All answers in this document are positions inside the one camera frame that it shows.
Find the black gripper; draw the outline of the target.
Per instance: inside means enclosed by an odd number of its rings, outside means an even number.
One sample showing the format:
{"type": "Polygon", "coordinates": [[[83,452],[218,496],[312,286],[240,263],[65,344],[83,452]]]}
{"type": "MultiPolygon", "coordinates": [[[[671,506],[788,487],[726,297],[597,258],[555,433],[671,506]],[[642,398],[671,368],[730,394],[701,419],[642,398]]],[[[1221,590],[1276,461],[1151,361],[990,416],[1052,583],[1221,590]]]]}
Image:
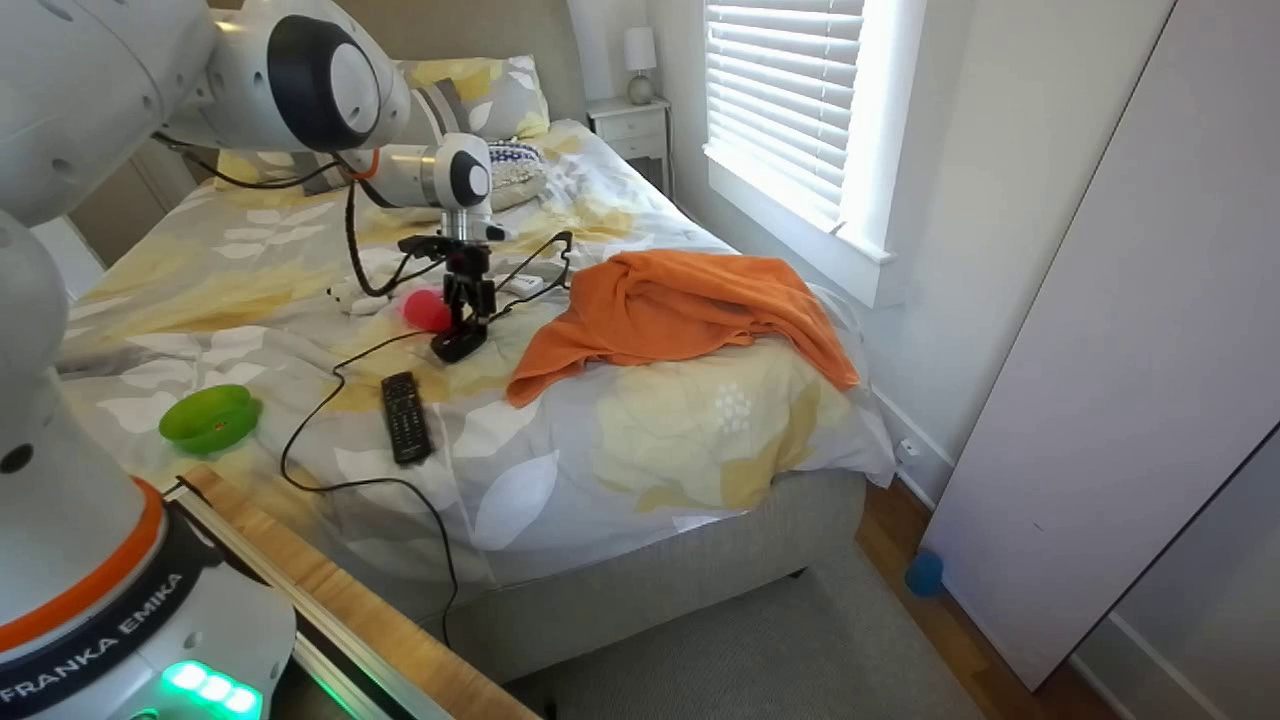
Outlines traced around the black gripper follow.
{"type": "Polygon", "coordinates": [[[437,352],[457,352],[466,339],[466,320],[485,339],[492,332],[498,313],[498,282],[487,275],[492,248],[485,239],[453,239],[453,237],[408,237],[400,239],[403,258],[430,258],[446,263],[446,303],[457,320],[437,332],[437,352]]]}

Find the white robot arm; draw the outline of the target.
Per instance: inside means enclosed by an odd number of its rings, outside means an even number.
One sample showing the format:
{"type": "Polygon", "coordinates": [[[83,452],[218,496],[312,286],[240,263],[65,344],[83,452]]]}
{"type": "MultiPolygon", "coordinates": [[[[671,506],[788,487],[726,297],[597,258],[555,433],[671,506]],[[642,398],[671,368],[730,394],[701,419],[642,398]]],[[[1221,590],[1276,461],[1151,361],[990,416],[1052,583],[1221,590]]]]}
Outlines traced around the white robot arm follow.
{"type": "Polygon", "coordinates": [[[470,134],[394,163],[416,107],[403,71],[338,0],[0,0],[4,350],[52,358],[69,317],[33,224],[71,211],[153,134],[374,152],[394,203],[485,203],[487,152],[470,134]]]}

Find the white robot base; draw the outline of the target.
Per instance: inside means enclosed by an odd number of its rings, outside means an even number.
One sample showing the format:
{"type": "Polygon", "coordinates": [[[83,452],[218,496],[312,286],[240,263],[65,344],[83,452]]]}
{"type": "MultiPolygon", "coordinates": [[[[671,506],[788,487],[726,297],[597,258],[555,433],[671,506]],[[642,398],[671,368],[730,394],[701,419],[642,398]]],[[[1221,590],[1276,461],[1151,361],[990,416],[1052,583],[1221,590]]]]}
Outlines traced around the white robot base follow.
{"type": "Polygon", "coordinates": [[[52,258],[0,216],[0,720],[264,720],[292,607],[89,441],[65,320],[52,258]]]}

